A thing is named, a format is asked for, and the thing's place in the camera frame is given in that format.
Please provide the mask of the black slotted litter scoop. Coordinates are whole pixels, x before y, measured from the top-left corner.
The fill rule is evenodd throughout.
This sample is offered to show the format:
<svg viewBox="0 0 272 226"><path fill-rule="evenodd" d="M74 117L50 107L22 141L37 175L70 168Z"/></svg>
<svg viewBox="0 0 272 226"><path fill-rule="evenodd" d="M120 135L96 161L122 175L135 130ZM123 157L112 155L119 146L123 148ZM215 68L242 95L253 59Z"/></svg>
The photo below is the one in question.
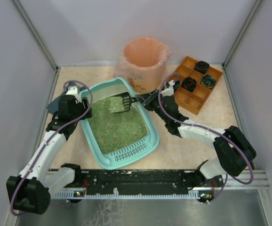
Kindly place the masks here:
<svg viewBox="0 0 272 226"><path fill-rule="evenodd" d="M137 102L129 92L123 92L110 97L109 111L111 113L125 113L130 111L132 103Z"/></svg>

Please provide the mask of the teal plastic litter box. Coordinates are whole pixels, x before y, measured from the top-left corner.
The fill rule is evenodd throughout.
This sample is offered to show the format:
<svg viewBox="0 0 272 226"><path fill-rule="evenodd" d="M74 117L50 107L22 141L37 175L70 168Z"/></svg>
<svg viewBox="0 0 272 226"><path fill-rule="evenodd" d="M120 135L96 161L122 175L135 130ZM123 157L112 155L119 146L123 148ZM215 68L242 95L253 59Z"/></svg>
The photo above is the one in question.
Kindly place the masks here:
<svg viewBox="0 0 272 226"><path fill-rule="evenodd" d="M115 78L103 81L80 92L80 97L87 97L88 100L93 98L93 103L105 97L114 96L119 93L129 92L132 97L136 95L135 91L123 78ZM104 154L101 152L97 140L93 134L88 119L81 120L85 137L89 147L98 165L106 170L115 170L125 167L136 162L154 151L160 141L159 133L151 120L148 112L139 102L133 103L132 106L138 111L145 123L148 134L128 146L118 149L114 152Z"/></svg>

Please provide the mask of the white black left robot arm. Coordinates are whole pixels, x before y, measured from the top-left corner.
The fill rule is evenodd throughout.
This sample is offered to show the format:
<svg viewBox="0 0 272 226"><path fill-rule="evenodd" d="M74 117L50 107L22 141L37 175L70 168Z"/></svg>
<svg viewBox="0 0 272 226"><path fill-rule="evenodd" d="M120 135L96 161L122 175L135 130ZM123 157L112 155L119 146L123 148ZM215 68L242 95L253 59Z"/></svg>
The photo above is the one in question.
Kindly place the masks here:
<svg viewBox="0 0 272 226"><path fill-rule="evenodd" d="M80 97L76 94L60 97L58 110L48 124L37 151L17 176L10 176L6 181L10 213L13 216L25 213L41 215L48 209L52 195L67 185L81 182L81 167L76 164L65 163L54 175L46 175L78 122L92 117L92 104L93 97Z"/></svg>

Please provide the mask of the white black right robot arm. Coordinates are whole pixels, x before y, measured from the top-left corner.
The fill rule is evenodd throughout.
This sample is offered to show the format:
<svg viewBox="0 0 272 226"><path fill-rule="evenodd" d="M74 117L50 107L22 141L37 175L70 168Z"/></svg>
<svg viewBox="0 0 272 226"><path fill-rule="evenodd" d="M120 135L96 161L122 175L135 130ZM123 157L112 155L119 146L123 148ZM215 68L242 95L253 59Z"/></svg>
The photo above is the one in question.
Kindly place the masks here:
<svg viewBox="0 0 272 226"><path fill-rule="evenodd" d="M236 178L245 168L252 169L256 151L238 127L215 129L195 123L179 112L173 96L162 96L158 90L135 98L146 110L155 112L164 121L170 134L214 148L217 157L197 168L205 179L222 174Z"/></svg>

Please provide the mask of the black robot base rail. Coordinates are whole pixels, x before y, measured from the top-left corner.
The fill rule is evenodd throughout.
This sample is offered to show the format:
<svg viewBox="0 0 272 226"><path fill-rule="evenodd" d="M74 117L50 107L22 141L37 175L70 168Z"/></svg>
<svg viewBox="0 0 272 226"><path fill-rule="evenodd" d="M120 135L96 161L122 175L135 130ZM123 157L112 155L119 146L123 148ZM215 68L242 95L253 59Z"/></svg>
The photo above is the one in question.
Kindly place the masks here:
<svg viewBox="0 0 272 226"><path fill-rule="evenodd" d="M70 201L81 199L195 199L210 201L224 179L204 178L198 170L84 169L79 179L65 186Z"/></svg>

